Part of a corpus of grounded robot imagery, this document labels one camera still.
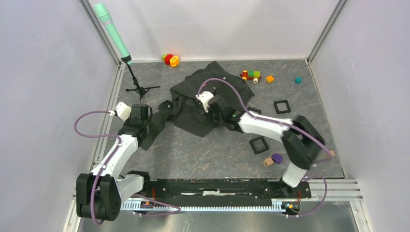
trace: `toy car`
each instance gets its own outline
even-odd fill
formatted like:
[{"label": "toy car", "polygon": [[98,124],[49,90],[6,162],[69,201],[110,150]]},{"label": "toy car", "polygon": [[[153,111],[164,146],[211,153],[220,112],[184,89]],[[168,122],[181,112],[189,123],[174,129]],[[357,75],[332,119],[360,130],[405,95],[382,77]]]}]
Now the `toy car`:
[{"label": "toy car", "polygon": [[244,81],[252,80],[254,83],[258,83],[259,79],[262,78],[260,71],[253,71],[253,70],[249,70],[249,72],[246,70],[243,70],[240,76],[242,77]]}]

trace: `black square frame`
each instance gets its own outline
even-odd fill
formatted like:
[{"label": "black square frame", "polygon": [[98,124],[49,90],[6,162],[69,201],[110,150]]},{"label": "black square frame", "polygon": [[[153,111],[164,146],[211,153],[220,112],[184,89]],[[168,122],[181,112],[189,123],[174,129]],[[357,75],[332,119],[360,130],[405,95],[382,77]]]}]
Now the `black square frame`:
[{"label": "black square frame", "polygon": [[255,112],[255,113],[259,114],[259,115],[262,113],[262,110],[258,110],[258,109],[256,109],[256,108],[252,108],[252,107],[248,107],[248,110],[253,111],[253,112]]},{"label": "black square frame", "polygon": [[[286,110],[282,110],[282,111],[279,110],[278,104],[281,104],[281,103],[285,103],[285,104],[286,104],[286,108],[287,108]],[[285,114],[285,113],[290,113],[290,112],[291,112],[291,107],[289,106],[288,100],[274,101],[274,102],[273,102],[273,105],[275,106],[275,110],[276,110],[276,113],[277,113],[278,115],[280,115],[280,114]]]},{"label": "black square frame", "polygon": [[[254,142],[256,142],[258,140],[262,140],[262,143],[264,144],[265,148],[262,148],[261,150],[256,149],[256,146],[255,146]],[[249,140],[249,143],[250,143],[250,147],[252,147],[253,153],[255,153],[255,155],[269,150],[268,143],[266,142],[266,140],[263,136],[251,139],[251,140]]]}]

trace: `metal corner post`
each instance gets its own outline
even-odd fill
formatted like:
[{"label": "metal corner post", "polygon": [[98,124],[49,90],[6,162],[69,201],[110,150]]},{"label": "metal corner post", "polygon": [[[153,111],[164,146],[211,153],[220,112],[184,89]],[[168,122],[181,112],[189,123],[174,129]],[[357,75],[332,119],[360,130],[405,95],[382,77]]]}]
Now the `metal corner post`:
[{"label": "metal corner post", "polygon": [[332,14],[330,15],[329,20],[327,20],[326,25],[324,26],[318,40],[316,41],[315,45],[313,46],[312,51],[310,52],[309,56],[307,57],[306,61],[310,64],[315,56],[317,55],[320,47],[322,46],[324,40],[326,39],[327,35],[329,34],[330,30],[332,29],[333,25],[335,24],[337,18],[340,15],[340,12],[345,7],[348,0],[339,0],[335,9],[333,10]]},{"label": "metal corner post", "polygon": [[121,65],[121,60],[118,58],[113,45],[111,44],[110,40],[108,39],[107,34],[105,33],[103,27],[101,26],[100,22],[98,21],[94,11],[92,10],[92,6],[88,0],[79,0],[81,5],[84,8],[88,18],[90,19],[92,25],[94,26],[97,34],[101,38],[102,42],[104,43],[105,48],[107,49],[108,53],[110,54],[111,59],[115,63],[116,66]]}]

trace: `purple toy block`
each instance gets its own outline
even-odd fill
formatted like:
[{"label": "purple toy block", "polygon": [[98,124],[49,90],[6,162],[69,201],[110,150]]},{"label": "purple toy block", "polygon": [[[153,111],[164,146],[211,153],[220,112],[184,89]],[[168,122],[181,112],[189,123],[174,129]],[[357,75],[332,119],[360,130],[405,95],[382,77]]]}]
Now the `purple toy block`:
[{"label": "purple toy block", "polygon": [[277,164],[280,164],[280,163],[282,163],[283,156],[279,155],[278,153],[273,153],[272,160],[273,160],[273,162],[275,162]]}]

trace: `tripod base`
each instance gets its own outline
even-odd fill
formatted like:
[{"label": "tripod base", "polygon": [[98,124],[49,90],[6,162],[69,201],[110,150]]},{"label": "tripod base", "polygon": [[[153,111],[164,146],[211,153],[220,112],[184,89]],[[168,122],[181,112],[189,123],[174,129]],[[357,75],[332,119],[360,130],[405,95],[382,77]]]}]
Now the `tripod base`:
[{"label": "tripod base", "polygon": [[142,100],[142,98],[146,95],[146,93],[148,93],[148,91],[150,89],[153,88],[159,88],[159,86],[152,86],[152,87],[137,87],[137,88],[127,88],[125,89],[125,91],[130,92],[130,91],[135,91],[136,93],[138,93],[138,95],[140,96],[140,102]]}]

